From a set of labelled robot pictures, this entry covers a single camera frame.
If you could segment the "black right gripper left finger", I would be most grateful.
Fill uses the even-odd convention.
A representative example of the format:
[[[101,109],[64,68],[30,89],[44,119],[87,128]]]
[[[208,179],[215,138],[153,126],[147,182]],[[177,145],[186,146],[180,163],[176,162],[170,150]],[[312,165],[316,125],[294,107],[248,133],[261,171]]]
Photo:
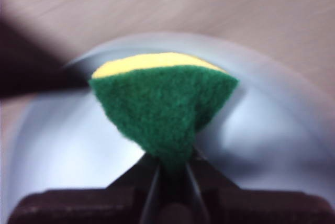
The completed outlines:
[[[145,154],[105,188],[59,189],[24,197],[15,223],[142,223],[159,164]]]

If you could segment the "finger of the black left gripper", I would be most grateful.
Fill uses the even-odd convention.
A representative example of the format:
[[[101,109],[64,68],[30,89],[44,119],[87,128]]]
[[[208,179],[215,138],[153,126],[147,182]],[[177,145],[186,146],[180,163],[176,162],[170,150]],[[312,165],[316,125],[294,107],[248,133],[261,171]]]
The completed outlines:
[[[82,72],[1,18],[1,99],[87,87]]]

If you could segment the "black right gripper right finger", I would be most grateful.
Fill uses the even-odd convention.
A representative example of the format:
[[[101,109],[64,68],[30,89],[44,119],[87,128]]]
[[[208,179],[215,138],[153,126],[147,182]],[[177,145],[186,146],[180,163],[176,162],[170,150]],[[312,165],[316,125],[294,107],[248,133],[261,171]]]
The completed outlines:
[[[297,191],[239,187],[196,149],[186,166],[202,223],[333,223],[322,197]]]

